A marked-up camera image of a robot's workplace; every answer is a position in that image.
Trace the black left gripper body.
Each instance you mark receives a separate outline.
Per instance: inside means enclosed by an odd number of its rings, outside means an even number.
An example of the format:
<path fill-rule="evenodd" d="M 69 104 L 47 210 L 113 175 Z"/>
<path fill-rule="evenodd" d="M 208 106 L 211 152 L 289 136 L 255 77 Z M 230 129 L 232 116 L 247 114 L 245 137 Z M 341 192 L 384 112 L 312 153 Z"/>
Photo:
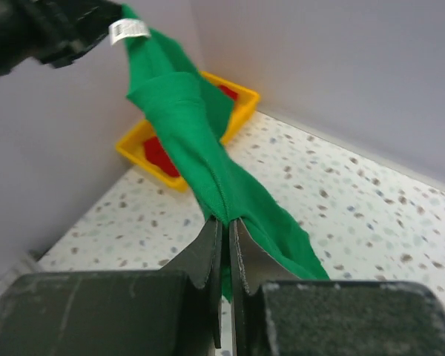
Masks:
<path fill-rule="evenodd" d="M 0 77 L 33 58 L 66 67 L 95 48 L 122 17 L 114 1 L 0 0 Z"/>

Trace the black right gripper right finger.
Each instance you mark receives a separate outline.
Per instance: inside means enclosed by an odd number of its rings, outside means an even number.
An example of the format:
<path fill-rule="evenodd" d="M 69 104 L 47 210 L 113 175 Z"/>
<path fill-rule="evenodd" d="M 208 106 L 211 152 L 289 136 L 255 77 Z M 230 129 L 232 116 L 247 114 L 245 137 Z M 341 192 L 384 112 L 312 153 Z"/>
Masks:
<path fill-rule="evenodd" d="M 228 229 L 235 355 L 445 355 L 445 310 L 409 281 L 302 280 Z"/>

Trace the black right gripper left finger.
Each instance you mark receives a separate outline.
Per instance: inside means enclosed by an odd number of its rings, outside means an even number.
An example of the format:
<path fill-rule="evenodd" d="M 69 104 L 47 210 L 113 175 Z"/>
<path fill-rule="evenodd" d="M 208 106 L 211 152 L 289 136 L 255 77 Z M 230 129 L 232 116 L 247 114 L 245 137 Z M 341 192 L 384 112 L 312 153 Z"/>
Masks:
<path fill-rule="evenodd" d="M 0 355 L 213 355 L 223 226 L 158 270 L 26 274 L 0 297 Z"/>

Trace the green t shirt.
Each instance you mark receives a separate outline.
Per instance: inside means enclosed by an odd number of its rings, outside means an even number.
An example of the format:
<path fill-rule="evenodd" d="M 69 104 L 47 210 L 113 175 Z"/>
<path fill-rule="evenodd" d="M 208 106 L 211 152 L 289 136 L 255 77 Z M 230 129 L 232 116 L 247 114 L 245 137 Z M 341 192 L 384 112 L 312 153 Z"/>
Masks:
<path fill-rule="evenodd" d="M 297 277 L 327 280 L 309 235 L 221 144 L 233 102 L 206 80 L 180 44 L 128 6 L 109 28 L 128 55 L 127 98 L 151 123 L 205 217 L 242 220 L 270 256 Z"/>

